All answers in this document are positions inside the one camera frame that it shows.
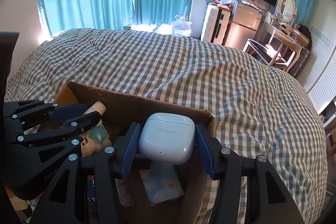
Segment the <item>white bear star toy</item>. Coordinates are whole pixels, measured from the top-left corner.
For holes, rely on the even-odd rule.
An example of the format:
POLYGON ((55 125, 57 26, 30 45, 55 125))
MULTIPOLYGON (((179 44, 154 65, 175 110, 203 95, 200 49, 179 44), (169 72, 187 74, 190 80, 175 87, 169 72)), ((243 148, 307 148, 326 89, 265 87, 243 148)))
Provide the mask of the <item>white bear star toy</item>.
POLYGON ((106 147, 112 146, 112 142, 102 121, 98 122, 91 130, 81 134, 80 138, 82 157, 99 153, 106 147))

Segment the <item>white cream tube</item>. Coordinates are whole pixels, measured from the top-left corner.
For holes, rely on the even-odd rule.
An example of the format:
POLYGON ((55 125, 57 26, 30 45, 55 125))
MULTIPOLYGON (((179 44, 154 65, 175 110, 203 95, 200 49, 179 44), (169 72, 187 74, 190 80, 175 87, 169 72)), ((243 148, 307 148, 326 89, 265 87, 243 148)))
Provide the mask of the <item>white cream tube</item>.
POLYGON ((97 101, 91 107, 89 107, 88 110, 84 112, 84 114, 89 114, 94 111, 98 112, 102 116, 106 111, 106 107, 102 102, 97 101))

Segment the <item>white earbuds case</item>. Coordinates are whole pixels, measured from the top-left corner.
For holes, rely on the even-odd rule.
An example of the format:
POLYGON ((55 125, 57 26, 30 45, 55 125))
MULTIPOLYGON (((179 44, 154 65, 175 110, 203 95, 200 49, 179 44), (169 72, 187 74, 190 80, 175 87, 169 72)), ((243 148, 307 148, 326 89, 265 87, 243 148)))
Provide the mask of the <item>white earbuds case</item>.
POLYGON ((194 140, 192 119, 178 114, 154 113, 142 129, 138 149, 150 160, 181 165, 191 157, 194 140))

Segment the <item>blue tissue pack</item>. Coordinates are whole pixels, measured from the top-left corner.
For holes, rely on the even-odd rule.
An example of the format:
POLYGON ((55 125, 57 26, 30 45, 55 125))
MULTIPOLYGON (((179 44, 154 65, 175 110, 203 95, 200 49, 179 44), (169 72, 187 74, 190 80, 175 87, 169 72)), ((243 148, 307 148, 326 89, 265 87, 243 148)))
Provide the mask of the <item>blue tissue pack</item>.
POLYGON ((153 161, 149 169, 139 171, 150 205, 175 200, 185 193, 174 166, 153 161))

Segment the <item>brown cardboard box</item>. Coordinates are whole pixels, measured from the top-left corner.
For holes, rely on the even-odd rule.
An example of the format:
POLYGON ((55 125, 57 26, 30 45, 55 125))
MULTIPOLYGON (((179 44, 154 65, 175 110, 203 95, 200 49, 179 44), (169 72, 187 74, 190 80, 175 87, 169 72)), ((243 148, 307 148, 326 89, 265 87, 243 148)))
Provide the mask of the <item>brown cardboard box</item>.
POLYGON ((141 126, 139 158, 124 178, 122 190, 134 203, 123 208, 125 223, 195 223, 207 176, 195 145, 196 126, 215 136, 216 118, 206 110, 179 106, 70 82, 56 94, 60 106, 101 102, 112 142, 131 123, 141 126))

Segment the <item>grey white checkered duvet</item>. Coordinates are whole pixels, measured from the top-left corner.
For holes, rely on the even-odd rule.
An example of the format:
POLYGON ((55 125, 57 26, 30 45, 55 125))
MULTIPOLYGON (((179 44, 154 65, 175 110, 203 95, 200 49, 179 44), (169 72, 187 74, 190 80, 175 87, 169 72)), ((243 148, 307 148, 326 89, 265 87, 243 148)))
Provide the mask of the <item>grey white checkered duvet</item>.
POLYGON ((53 101, 69 81, 211 113, 238 155, 265 155, 305 223, 326 194, 326 138, 302 85, 233 48, 139 31, 71 29, 41 44, 10 77, 6 101, 53 101))

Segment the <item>white louvred wardrobe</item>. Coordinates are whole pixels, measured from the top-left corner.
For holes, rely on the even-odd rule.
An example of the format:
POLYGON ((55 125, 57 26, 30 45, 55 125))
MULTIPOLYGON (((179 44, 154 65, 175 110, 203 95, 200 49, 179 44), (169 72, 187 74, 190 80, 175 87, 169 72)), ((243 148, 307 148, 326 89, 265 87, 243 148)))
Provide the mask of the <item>white louvred wardrobe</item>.
POLYGON ((297 80, 321 113, 335 98, 335 0, 318 0, 309 30, 310 56, 297 80))

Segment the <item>clear water jug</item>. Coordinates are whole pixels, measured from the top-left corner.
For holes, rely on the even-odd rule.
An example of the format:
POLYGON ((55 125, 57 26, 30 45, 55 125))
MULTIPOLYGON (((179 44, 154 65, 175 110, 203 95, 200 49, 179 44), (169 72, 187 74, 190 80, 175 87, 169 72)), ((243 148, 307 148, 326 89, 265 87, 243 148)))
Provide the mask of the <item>clear water jug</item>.
POLYGON ((176 37, 190 37, 192 23, 185 16, 175 16, 175 21, 171 23, 171 34, 176 37))

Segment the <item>wooden chair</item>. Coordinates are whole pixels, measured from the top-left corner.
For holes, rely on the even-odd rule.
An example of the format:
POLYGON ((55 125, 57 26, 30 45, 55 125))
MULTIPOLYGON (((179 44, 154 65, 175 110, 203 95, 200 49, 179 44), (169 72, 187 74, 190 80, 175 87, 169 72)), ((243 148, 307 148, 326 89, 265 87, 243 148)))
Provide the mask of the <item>wooden chair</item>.
POLYGON ((273 58, 276 57, 272 67, 282 70, 287 68, 287 61, 281 57, 280 53, 276 55, 277 51, 270 44, 264 45, 253 39, 247 39, 243 52, 248 53, 265 65, 269 65, 273 58))

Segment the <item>white dressing table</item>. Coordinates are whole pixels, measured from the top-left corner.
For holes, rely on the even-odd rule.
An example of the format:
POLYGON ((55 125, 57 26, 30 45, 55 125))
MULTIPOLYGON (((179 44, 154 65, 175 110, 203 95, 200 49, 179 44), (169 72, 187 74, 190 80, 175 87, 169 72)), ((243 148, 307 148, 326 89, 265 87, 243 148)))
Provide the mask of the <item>white dressing table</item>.
POLYGON ((270 38, 268 40, 269 45, 272 44, 274 39, 277 39, 280 41, 280 45, 278 46, 278 48, 276 49, 276 53, 274 54, 274 56, 271 59, 271 62, 268 64, 269 67, 271 67, 277 57, 278 54, 280 53, 280 51, 282 50, 282 48, 284 46, 286 46, 288 49, 290 49, 292 51, 291 56, 289 57, 288 61, 286 62, 286 67, 285 67, 285 72, 289 72, 290 69, 293 67, 293 65, 295 65, 295 63, 298 61, 300 55, 301 55, 301 51, 303 49, 303 46, 301 46, 298 42, 296 42, 293 38, 291 38, 289 35, 284 34, 281 30, 279 30, 276 26, 267 23, 265 20, 262 21, 262 23, 260 23, 260 27, 261 32, 267 32, 270 34, 270 38))

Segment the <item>white suitcase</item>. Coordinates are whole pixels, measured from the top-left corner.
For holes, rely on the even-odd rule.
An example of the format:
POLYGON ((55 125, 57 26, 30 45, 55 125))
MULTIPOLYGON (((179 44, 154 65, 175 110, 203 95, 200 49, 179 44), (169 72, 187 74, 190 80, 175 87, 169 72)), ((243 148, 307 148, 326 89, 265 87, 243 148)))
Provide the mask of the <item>white suitcase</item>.
POLYGON ((227 6, 208 5, 203 22, 201 41, 222 45, 231 11, 227 6))

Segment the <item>silver mini fridge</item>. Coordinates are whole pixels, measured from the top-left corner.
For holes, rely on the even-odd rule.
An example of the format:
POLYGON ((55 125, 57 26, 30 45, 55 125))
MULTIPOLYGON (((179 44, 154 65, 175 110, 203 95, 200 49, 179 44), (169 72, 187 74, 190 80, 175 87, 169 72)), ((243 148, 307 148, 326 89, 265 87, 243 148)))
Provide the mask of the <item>silver mini fridge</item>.
POLYGON ((222 45, 243 50, 248 39, 253 39, 262 13, 255 6, 236 1, 227 25, 222 45))

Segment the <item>oval vanity mirror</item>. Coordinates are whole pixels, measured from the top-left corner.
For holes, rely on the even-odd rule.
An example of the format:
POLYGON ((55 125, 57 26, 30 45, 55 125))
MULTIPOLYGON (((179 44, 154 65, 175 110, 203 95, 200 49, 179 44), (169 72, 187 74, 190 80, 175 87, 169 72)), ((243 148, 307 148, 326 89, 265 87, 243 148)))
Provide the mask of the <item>oval vanity mirror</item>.
POLYGON ((297 16, 295 0, 279 0, 278 14, 284 23, 289 23, 294 20, 297 16))

